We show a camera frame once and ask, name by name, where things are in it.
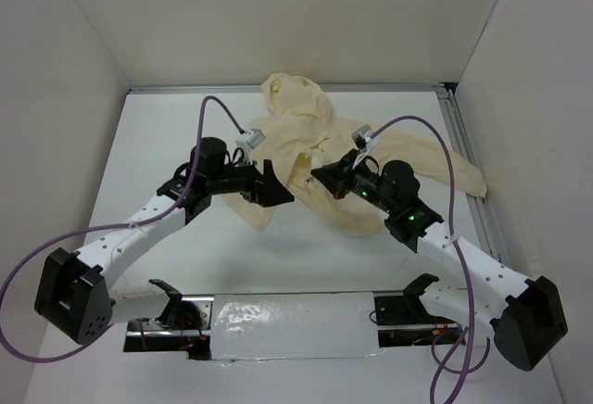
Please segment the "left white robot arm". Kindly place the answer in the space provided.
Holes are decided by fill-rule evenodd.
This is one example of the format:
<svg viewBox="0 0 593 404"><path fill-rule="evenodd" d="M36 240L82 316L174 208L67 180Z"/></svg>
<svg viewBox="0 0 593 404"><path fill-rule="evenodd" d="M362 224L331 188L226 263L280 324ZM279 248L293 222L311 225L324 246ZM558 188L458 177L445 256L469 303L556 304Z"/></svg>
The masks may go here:
<svg viewBox="0 0 593 404"><path fill-rule="evenodd" d="M221 139L201 139L189 161L122 227L73 252L58 248L47 256L35 311L75 343L90 344L112 319L117 301L109 291L116 281L153 246L207 209L214 196L238 194L262 208L294 201L271 161L257 163L251 157L264 140L261 130L248 130L229 153Z"/></svg>

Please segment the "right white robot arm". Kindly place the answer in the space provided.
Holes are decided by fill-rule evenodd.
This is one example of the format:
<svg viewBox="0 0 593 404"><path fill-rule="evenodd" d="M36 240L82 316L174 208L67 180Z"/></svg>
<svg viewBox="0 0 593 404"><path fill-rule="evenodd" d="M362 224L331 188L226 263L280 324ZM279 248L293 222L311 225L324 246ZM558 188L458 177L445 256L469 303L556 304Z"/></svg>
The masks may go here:
<svg viewBox="0 0 593 404"><path fill-rule="evenodd" d="M312 170L312 177L336 199L353 194L377 207L400 244L471 282L463 292L433 274L419 276L403 291L408 318L426 322L435 316L472 325L477 339L489 339L511 365L532 371L568 332L557 286L544 276L533 280L506 267L453 233L419 198L420 183L410 164L390 160L379 173L369 169L366 160L378 144L370 127L355 131L353 139L356 148ZM473 294L472 307L467 292Z"/></svg>

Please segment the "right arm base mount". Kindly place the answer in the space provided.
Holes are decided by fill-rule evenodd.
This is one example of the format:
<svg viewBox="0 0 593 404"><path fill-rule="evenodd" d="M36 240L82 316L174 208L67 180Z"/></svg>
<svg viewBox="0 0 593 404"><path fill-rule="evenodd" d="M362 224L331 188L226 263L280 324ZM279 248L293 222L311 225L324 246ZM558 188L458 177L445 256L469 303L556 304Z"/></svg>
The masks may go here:
<svg viewBox="0 0 593 404"><path fill-rule="evenodd" d="M461 334L460 326L452 320L427 310L421 298L438 278L422 274L403 290L373 294L374 310L369 320L377 327L378 345L385 347L431 346L453 344Z"/></svg>

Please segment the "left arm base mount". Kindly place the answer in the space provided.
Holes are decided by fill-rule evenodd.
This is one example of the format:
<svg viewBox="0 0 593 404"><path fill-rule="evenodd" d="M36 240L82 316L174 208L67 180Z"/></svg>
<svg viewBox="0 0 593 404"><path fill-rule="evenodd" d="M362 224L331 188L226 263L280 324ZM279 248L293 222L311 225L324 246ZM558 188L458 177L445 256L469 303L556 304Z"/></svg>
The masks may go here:
<svg viewBox="0 0 593 404"><path fill-rule="evenodd" d="M125 353L182 352L189 360L210 360L214 297L184 294L153 278L155 293L145 299L151 307L128 321Z"/></svg>

